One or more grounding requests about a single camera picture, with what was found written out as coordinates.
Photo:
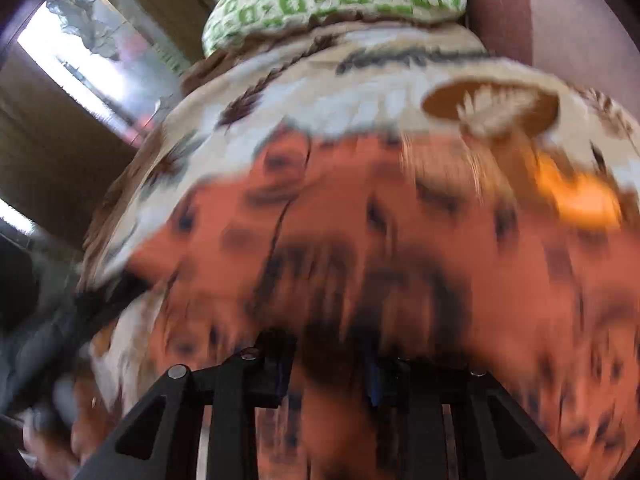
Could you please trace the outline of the person left hand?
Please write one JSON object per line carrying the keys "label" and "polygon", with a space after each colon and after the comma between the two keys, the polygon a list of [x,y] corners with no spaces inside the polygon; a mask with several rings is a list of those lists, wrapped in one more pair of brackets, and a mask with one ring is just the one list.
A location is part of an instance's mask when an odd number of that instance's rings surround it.
{"label": "person left hand", "polygon": [[73,479],[81,463],[81,418],[74,420],[68,437],[62,437],[51,425],[43,425],[47,422],[52,422],[50,417],[34,408],[25,414],[23,442],[26,451],[35,457],[35,471],[43,479]]}

